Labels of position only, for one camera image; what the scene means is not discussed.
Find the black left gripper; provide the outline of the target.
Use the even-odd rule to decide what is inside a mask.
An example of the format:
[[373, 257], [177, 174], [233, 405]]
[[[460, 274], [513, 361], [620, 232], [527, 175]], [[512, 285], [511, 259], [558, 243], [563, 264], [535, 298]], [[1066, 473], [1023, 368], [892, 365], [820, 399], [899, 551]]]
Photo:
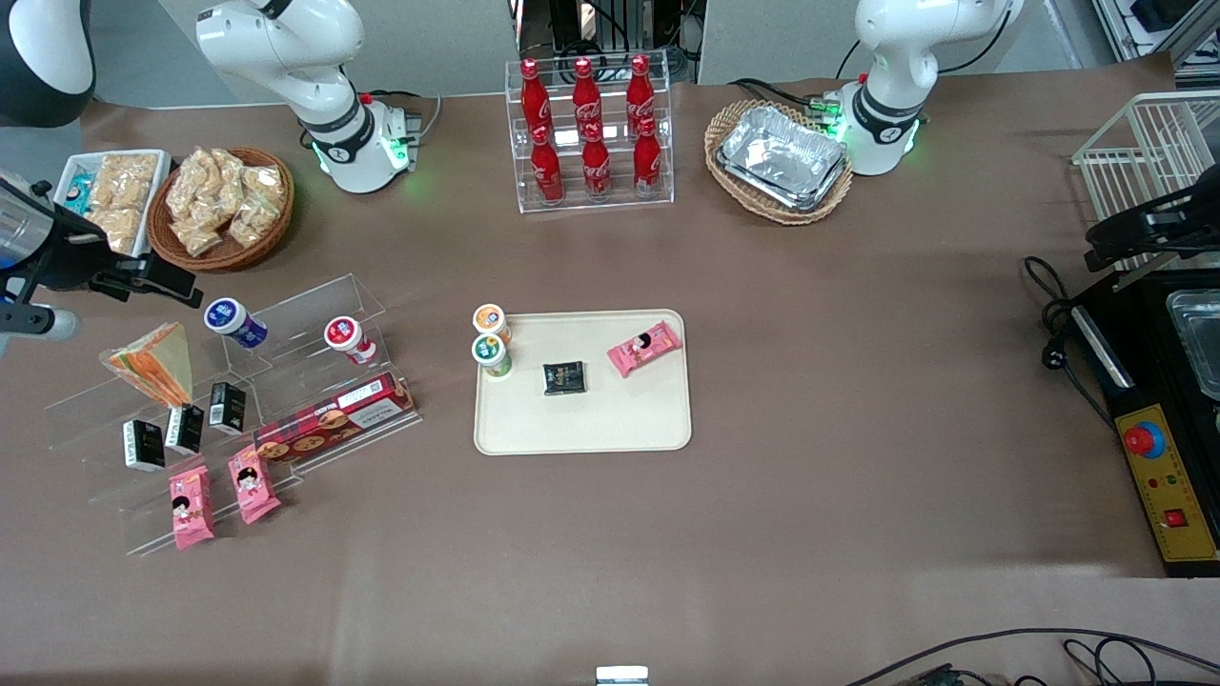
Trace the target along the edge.
[[1086, 269], [1102, 271], [1146, 251], [1194, 255], [1219, 249], [1216, 184], [1190, 187], [1190, 198], [1175, 199], [1139, 217], [1108, 217], [1086, 229]]

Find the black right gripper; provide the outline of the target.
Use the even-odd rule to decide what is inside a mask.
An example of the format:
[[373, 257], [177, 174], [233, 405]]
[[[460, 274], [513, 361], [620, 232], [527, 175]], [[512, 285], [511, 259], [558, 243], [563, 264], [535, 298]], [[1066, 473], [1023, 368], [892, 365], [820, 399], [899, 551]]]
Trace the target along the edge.
[[113, 251], [101, 229], [73, 212], [37, 209], [30, 216], [48, 220], [40, 247], [23, 260], [23, 278], [48, 291], [92, 291], [127, 301], [131, 293], [155, 294], [199, 309], [203, 291], [195, 273], [162, 259], [139, 259]]

